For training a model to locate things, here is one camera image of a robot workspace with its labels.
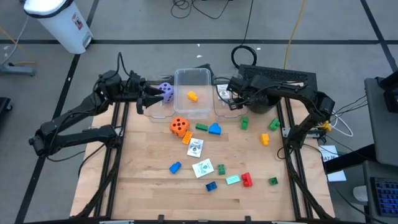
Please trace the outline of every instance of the foam dice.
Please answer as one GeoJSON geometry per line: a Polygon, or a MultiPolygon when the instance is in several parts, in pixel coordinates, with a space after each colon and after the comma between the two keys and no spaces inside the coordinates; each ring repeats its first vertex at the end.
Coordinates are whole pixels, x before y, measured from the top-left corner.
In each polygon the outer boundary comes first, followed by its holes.
{"type": "Polygon", "coordinates": [[[169,83],[162,83],[158,88],[165,91],[165,93],[161,94],[164,103],[169,103],[174,99],[174,88],[169,83]]]}

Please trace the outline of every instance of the blue lego brick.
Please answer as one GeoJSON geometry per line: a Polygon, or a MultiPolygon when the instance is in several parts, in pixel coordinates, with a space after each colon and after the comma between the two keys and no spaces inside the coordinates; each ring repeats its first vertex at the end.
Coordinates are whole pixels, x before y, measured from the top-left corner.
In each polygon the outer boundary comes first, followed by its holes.
{"type": "Polygon", "coordinates": [[[213,181],[212,183],[206,184],[206,188],[207,188],[207,191],[217,189],[216,182],[213,181]]]}
{"type": "Polygon", "coordinates": [[[180,162],[176,162],[175,164],[173,164],[172,166],[170,166],[169,170],[175,174],[181,167],[181,163],[180,162]]]}
{"type": "Polygon", "coordinates": [[[241,178],[239,177],[239,175],[232,175],[231,177],[227,177],[226,178],[226,183],[229,184],[234,184],[241,181],[241,178]]]}
{"type": "Polygon", "coordinates": [[[209,133],[210,134],[221,134],[221,127],[218,125],[218,123],[214,123],[209,127],[209,133]]]}

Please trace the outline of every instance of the red block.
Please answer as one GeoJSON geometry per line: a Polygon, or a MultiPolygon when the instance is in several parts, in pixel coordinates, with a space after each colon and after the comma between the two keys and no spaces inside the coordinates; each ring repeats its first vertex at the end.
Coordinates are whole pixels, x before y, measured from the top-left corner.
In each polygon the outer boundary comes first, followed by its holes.
{"type": "Polygon", "coordinates": [[[245,187],[251,187],[253,186],[253,182],[251,181],[250,173],[247,172],[245,174],[242,174],[242,180],[243,180],[243,185],[245,187]]]}

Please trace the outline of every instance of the gray floor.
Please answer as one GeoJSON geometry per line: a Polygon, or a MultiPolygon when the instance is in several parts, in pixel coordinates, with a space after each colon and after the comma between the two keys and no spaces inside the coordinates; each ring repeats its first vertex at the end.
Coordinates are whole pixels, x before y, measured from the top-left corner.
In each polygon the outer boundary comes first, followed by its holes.
{"type": "MultiPolygon", "coordinates": [[[[375,20],[386,40],[397,40],[395,0],[367,0],[375,20]]],[[[76,0],[81,13],[87,17],[93,0],[76,0]]],[[[217,15],[224,1],[197,1],[196,5],[211,15],[217,15]]],[[[217,21],[193,10],[186,19],[170,15],[172,0],[100,0],[91,31],[95,39],[160,40],[160,39],[242,39],[246,28],[249,1],[230,2],[217,21]]],[[[248,39],[289,39],[299,14],[300,1],[255,0],[248,39]]],[[[0,2],[0,27],[14,38],[25,20],[22,6],[16,0],[0,2]]],[[[0,33],[0,40],[6,39],[0,33]]],[[[53,37],[35,20],[27,25],[22,40],[51,40],[53,37]]],[[[295,39],[302,40],[377,40],[366,13],[358,1],[308,0],[295,39]]],[[[73,55],[58,44],[24,44],[11,62],[35,60],[35,77],[3,75],[0,77],[0,96],[10,97],[14,110],[0,129],[0,223],[13,223],[21,205],[37,157],[27,140],[41,123],[53,116],[73,55]]],[[[231,75],[237,71],[230,62],[230,52],[236,44],[146,44],[91,45],[81,55],[63,110],[80,103],[90,93],[98,74],[116,66],[116,55],[123,53],[127,69],[157,79],[173,74],[178,68],[210,63],[216,75],[231,75]]],[[[286,45],[252,44],[257,50],[258,65],[283,67],[286,45]]],[[[12,50],[11,44],[0,44],[0,60],[12,50]]],[[[398,46],[389,45],[391,54],[398,57],[398,46]]],[[[250,63],[250,56],[237,54],[241,63],[250,63]]],[[[385,77],[392,71],[386,56],[377,45],[293,45],[288,69],[315,72],[319,89],[327,92],[336,108],[364,95],[363,80],[385,77]]],[[[347,113],[345,121],[354,132],[353,138],[331,133],[330,136],[353,149],[373,142],[369,114],[365,108],[347,113]]],[[[92,119],[74,126],[70,132],[89,127],[92,119]]],[[[63,158],[84,146],[59,152],[63,158]]],[[[337,145],[341,152],[347,149],[337,145]]],[[[29,207],[26,221],[67,218],[77,183],[77,170],[83,156],[65,162],[46,161],[37,189],[29,207]]],[[[352,188],[363,183],[361,167],[346,170],[347,182],[333,185],[350,201],[352,188]]],[[[331,192],[336,216],[342,220],[363,221],[364,218],[331,192]]]]}

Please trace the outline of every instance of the wooden tabletop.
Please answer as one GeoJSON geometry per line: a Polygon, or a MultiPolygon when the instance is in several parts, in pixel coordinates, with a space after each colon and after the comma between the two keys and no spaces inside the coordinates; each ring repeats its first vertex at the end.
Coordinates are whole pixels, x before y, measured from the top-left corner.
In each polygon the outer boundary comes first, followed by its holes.
{"type": "MultiPolygon", "coordinates": [[[[285,105],[282,107],[289,126],[285,105]]],[[[292,109],[296,123],[308,115],[299,101],[292,100],[292,109]]],[[[93,126],[110,124],[112,113],[110,107],[96,116],[93,126]]],[[[193,138],[205,141],[201,158],[195,158],[187,156],[188,146],[170,132],[169,123],[152,122],[138,115],[135,105],[130,105],[112,218],[156,220],[163,214],[166,220],[244,220],[245,215],[255,221],[295,220],[286,164],[276,156],[282,147],[280,130],[267,128],[277,118],[277,111],[274,108],[261,115],[248,112],[246,116],[249,117],[247,130],[240,129],[240,122],[222,122],[220,136],[195,130],[192,127],[196,121],[189,120],[193,138]],[[269,134],[269,146],[261,144],[262,133],[269,134]],[[226,175],[218,175],[215,169],[197,179],[192,164],[207,158],[215,168],[217,164],[224,164],[226,175]],[[182,167],[172,174],[169,167],[177,161],[182,167]],[[245,172],[251,174],[252,187],[244,187],[242,182],[226,184],[226,177],[245,172]],[[277,185],[269,184],[268,179],[272,177],[277,177],[277,185]],[[212,181],[218,188],[207,192],[205,185],[212,181]]],[[[307,139],[305,143],[318,147],[314,139],[307,139]]],[[[100,145],[98,142],[88,144],[86,156],[100,145]]],[[[101,150],[83,167],[71,215],[80,212],[98,189],[104,152],[101,150]]],[[[308,146],[304,146],[301,153],[309,190],[325,211],[334,216],[320,153],[308,146]]],[[[301,214],[305,217],[299,188],[297,192],[301,214]]],[[[104,205],[107,195],[108,192],[104,195],[104,205]]]]}

